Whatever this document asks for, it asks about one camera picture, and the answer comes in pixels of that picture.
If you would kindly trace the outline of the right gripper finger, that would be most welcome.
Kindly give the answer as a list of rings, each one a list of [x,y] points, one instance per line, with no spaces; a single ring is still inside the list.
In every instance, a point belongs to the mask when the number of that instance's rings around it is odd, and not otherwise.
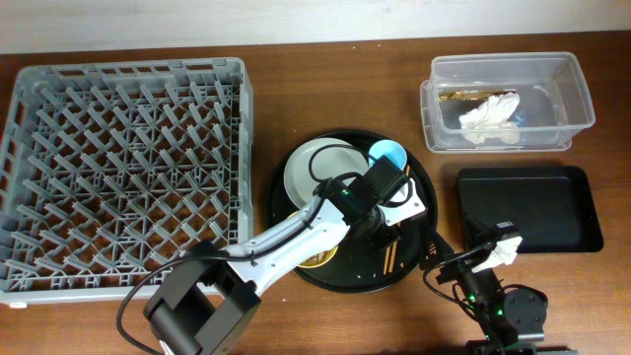
[[[464,213],[461,216],[461,222],[464,241],[469,249],[495,240],[489,227],[484,226],[468,214]]]
[[[427,270],[431,266],[448,259],[454,250],[445,239],[428,223],[420,226],[421,258],[419,267]]]

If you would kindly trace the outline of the light blue plastic cup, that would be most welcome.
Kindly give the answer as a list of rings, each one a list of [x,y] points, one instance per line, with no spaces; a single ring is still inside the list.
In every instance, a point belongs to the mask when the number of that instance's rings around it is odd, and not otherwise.
[[[400,169],[407,165],[406,150],[393,140],[380,140],[374,143],[369,150],[369,167],[371,167],[382,156],[387,157]]]

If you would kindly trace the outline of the grey round plate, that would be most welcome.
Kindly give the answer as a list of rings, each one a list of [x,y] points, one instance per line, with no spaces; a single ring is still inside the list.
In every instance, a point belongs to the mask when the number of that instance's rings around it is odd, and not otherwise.
[[[312,198],[318,185],[309,173],[309,161],[313,153],[327,145],[347,142],[336,138],[317,138],[299,146],[289,157],[284,170],[284,186],[290,200],[302,208]],[[317,178],[336,178],[355,172],[363,175],[368,170],[366,158],[358,151],[345,148],[329,148],[319,152],[312,164]]]

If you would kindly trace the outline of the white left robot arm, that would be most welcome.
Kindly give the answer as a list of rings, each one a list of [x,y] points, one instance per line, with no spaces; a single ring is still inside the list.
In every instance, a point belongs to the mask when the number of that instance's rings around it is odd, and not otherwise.
[[[200,243],[167,263],[170,274],[144,316],[165,354],[225,354],[261,295],[288,272],[371,217],[392,227],[425,211],[413,179],[381,157],[364,174],[325,179],[306,206],[245,243],[222,249]]]

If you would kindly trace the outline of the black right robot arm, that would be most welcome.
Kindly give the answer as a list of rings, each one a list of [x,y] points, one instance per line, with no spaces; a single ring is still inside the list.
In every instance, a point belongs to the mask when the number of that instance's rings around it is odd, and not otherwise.
[[[424,217],[414,216],[403,223],[414,225],[412,231],[425,249],[419,262],[424,285],[459,306],[483,330],[486,339],[475,344],[473,350],[479,354],[504,354],[515,346],[519,333],[507,319],[509,297],[493,268],[510,264],[517,257],[522,242],[519,228],[509,221],[491,228],[474,223],[482,243],[456,253]]]

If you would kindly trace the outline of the clear plastic waste bin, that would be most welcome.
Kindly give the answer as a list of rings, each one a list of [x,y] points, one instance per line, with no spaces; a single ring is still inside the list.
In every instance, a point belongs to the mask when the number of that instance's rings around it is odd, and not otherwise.
[[[434,153],[564,151],[596,122],[570,52],[439,56],[420,104]]]

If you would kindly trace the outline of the grey plastic dishwasher rack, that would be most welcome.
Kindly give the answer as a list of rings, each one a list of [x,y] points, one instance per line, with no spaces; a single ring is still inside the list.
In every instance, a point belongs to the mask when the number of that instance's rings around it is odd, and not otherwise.
[[[39,65],[1,135],[1,301],[149,297],[155,269],[253,235],[253,88],[237,57]]]

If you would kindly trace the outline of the wooden chopstick left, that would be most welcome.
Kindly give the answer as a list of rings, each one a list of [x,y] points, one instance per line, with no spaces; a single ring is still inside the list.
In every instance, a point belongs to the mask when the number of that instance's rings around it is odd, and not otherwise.
[[[391,258],[392,258],[392,246],[386,248],[385,262],[384,262],[384,269],[383,269],[384,275],[387,275],[390,272],[389,266],[390,266]]]

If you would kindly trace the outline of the wooden chopstick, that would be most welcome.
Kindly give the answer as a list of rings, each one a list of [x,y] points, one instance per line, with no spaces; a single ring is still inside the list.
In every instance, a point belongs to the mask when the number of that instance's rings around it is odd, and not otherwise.
[[[389,248],[389,257],[388,257],[388,261],[387,264],[385,265],[385,269],[384,269],[384,274],[390,274],[393,273],[393,269],[394,269],[394,264],[395,264],[395,258],[396,258],[396,252],[397,252],[397,247],[398,247],[398,241],[395,241]]]
[[[390,272],[389,266],[390,266],[391,258],[392,258],[392,246],[386,248],[385,262],[384,262],[384,269],[383,269],[384,275],[387,275]]]

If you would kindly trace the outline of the round black serving tray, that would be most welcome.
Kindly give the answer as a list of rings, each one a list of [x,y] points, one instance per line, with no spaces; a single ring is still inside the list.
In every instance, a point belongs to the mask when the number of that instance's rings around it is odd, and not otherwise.
[[[402,280],[417,267],[421,258],[420,226],[438,223],[438,207],[434,186],[418,160],[407,156],[414,195],[399,194],[404,208],[413,214],[394,225],[400,228],[393,273],[384,275],[386,249],[366,251],[352,240],[352,229],[338,245],[331,261],[318,268],[294,269],[304,280],[329,291],[339,293],[367,293],[387,288]]]

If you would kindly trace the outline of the yellow bowl with food scraps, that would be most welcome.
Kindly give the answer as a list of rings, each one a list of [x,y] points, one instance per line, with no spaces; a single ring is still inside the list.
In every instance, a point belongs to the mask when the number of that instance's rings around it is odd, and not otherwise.
[[[299,264],[299,267],[305,268],[305,269],[321,267],[327,264],[329,261],[331,261],[333,257],[335,256],[335,254],[337,253],[337,251],[338,251],[338,246],[335,246],[332,249],[320,252],[306,259],[305,261],[303,261],[301,264]]]

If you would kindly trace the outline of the wooden chopstick right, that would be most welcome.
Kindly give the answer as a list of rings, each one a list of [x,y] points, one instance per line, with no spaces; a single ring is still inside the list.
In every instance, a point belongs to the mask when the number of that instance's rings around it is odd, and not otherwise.
[[[394,264],[395,264],[395,258],[396,258],[396,252],[397,252],[397,247],[398,247],[398,241],[395,241],[389,248],[389,257],[388,257],[388,261],[387,264],[385,265],[385,269],[384,269],[384,274],[390,274],[393,273],[393,269],[394,269]]]

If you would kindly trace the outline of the black rectangular tray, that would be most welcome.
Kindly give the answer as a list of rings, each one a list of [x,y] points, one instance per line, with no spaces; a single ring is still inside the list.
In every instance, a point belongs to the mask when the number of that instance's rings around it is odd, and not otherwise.
[[[460,216],[520,229],[519,253],[603,248],[589,180],[578,167],[468,168],[457,174],[456,189]]]

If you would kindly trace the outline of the crumpled white tissue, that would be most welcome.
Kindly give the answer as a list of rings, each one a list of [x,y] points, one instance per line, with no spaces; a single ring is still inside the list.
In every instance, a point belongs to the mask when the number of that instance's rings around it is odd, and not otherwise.
[[[487,139],[500,139],[506,144],[518,143],[520,132],[510,117],[520,101],[516,93],[490,97],[479,107],[458,118],[460,128],[464,130],[462,136],[477,145]]]

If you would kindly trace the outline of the gold foil wrapper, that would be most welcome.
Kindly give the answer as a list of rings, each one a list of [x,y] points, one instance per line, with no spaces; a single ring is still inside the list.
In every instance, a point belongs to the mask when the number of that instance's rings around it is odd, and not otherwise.
[[[439,94],[439,102],[447,101],[486,101],[492,96],[514,94],[513,90],[459,90]]]

